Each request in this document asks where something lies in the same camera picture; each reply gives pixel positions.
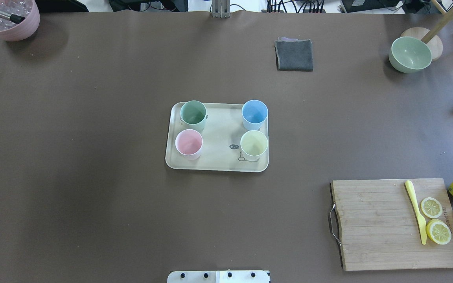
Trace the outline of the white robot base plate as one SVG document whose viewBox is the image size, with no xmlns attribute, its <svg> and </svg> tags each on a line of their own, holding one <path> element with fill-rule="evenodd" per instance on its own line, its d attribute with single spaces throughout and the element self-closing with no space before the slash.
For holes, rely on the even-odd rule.
<svg viewBox="0 0 453 283">
<path fill-rule="evenodd" d="M 200 270 L 174 271 L 167 283 L 270 283 L 271 276 L 265 270 Z"/>
</svg>

